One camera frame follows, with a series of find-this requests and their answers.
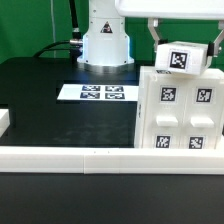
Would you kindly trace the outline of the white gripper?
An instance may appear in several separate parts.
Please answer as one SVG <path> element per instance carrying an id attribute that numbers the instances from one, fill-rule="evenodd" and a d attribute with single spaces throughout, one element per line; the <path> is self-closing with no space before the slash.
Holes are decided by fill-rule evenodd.
<path id="1" fill-rule="evenodd" d="M 168 42 L 160 33 L 158 18 L 220 20 L 220 33 L 208 44 L 207 67 L 222 50 L 220 44 L 224 40 L 224 0 L 115 0 L 115 7 L 125 17 L 149 18 L 148 29 L 154 40 L 154 51 L 157 51 L 159 45 Z"/>

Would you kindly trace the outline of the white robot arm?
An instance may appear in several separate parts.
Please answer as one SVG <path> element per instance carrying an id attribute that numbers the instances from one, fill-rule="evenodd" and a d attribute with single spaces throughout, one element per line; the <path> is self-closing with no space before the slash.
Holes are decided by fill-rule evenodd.
<path id="1" fill-rule="evenodd" d="M 146 18 L 155 41 L 155 67 L 199 75 L 219 54 L 224 41 L 224 0 L 89 0 L 89 29 L 78 62 L 101 71 L 131 65 L 127 17 Z M 208 44 L 166 42 L 159 35 L 161 19 L 216 20 L 220 34 Z"/>

